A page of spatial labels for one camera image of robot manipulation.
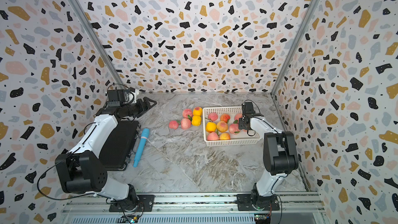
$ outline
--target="peach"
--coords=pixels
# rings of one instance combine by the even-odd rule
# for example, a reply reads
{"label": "peach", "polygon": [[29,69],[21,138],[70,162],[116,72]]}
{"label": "peach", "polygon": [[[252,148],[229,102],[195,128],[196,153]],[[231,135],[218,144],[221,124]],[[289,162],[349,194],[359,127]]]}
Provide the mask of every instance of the peach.
{"label": "peach", "polygon": [[230,118],[231,118],[231,116],[229,116],[228,114],[223,114],[220,116],[220,120],[225,121],[226,123],[228,123]]}
{"label": "peach", "polygon": [[183,130],[189,129],[191,127],[191,121],[189,120],[189,118],[183,118],[181,120],[181,128]]}
{"label": "peach", "polygon": [[208,141],[219,140],[217,133],[212,132],[207,136]]}
{"label": "peach", "polygon": [[178,128],[178,122],[177,121],[170,121],[169,128],[177,129]]}
{"label": "peach", "polygon": [[219,121],[217,123],[217,130],[219,130],[220,132],[228,131],[228,124],[225,121]]}
{"label": "peach", "polygon": [[192,117],[193,116],[193,113],[192,113],[192,110],[191,109],[185,109],[184,111],[182,111],[182,117],[184,117],[184,118],[189,118],[188,117],[188,115],[189,115],[189,117]]}
{"label": "peach", "polygon": [[236,135],[240,132],[238,124],[230,124],[229,125],[229,132]]}
{"label": "peach", "polygon": [[218,115],[215,112],[209,114],[209,120],[216,121],[218,119]]}
{"label": "peach", "polygon": [[230,140],[231,139],[231,136],[228,134],[228,133],[222,133],[221,135],[220,135],[220,140]]}
{"label": "peach", "polygon": [[235,115],[235,117],[234,117],[234,120],[238,121],[239,118],[241,118],[241,117],[242,117],[242,113],[237,113],[237,114]]}

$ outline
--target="black speckle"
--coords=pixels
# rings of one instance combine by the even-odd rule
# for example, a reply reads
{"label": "black speckle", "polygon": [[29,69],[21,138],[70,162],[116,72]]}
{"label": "black speckle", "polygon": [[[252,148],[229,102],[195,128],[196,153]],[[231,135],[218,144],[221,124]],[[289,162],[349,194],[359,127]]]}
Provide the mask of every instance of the black speckle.
{"label": "black speckle", "polygon": [[368,98],[368,104],[369,104],[369,107],[372,108],[372,109],[378,109],[379,108],[377,106],[377,104],[376,104],[376,99],[375,98],[369,97]]}

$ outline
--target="mounting plate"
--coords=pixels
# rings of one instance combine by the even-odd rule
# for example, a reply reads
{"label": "mounting plate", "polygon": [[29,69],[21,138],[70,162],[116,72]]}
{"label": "mounting plate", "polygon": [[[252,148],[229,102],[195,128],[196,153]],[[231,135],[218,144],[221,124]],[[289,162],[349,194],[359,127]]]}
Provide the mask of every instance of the mounting plate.
{"label": "mounting plate", "polygon": [[[144,208],[142,208],[142,204],[139,203],[138,204],[138,209],[137,212],[138,214],[140,214],[142,212],[142,210],[144,210],[144,212],[152,212],[152,207],[154,204],[154,199],[155,196],[154,195],[138,195],[139,202],[142,202],[144,204]],[[117,203],[112,203],[111,206],[109,207],[109,212],[123,212],[122,209],[120,208],[119,204]]]}

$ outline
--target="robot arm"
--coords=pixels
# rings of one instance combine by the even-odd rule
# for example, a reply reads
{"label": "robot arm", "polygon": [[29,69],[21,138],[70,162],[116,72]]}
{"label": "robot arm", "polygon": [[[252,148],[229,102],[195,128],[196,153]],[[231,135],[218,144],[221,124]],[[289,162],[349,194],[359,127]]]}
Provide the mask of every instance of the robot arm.
{"label": "robot arm", "polygon": [[299,166],[294,135],[267,122],[262,114],[255,112],[252,102],[242,104],[242,118],[238,124],[239,129],[254,130],[264,138],[263,162],[266,170],[255,184],[255,190],[258,196],[270,197],[282,180]]}
{"label": "robot arm", "polygon": [[134,88],[109,90],[108,101],[97,113],[94,122],[80,142],[68,153],[59,155],[56,168],[65,193],[93,193],[122,201],[129,211],[137,206],[134,187],[107,177],[107,170],[98,157],[102,147],[118,123],[125,117],[140,117],[155,101],[144,97],[137,99]]}

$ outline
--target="pink peach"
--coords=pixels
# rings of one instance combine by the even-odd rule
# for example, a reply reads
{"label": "pink peach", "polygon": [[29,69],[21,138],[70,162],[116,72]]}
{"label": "pink peach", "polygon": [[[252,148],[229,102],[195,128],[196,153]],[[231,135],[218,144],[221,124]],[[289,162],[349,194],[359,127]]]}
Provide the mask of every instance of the pink peach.
{"label": "pink peach", "polygon": [[178,128],[178,122],[177,121],[170,121],[169,128],[177,129]]}
{"label": "pink peach", "polygon": [[181,128],[183,130],[189,129],[191,127],[191,121],[189,120],[189,118],[183,118],[181,120]]}
{"label": "pink peach", "polygon": [[215,112],[209,114],[209,120],[216,121],[218,119],[218,115]]}
{"label": "pink peach", "polygon": [[239,120],[239,118],[241,118],[242,117],[242,113],[237,113],[236,115],[235,115],[235,117],[234,117],[234,120]]}
{"label": "pink peach", "polygon": [[229,125],[229,132],[231,134],[234,134],[234,135],[238,134],[240,132],[238,124],[230,124]]}
{"label": "pink peach", "polygon": [[217,133],[212,132],[207,136],[208,141],[219,140]]}
{"label": "pink peach", "polygon": [[189,117],[192,117],[193,116],[193,113],[192,113],[192,110],[191,109],[185,109],[184,111],[182,111],[182,117],[184,117],[184,118],[188,118],[188,115],[189,115]]}

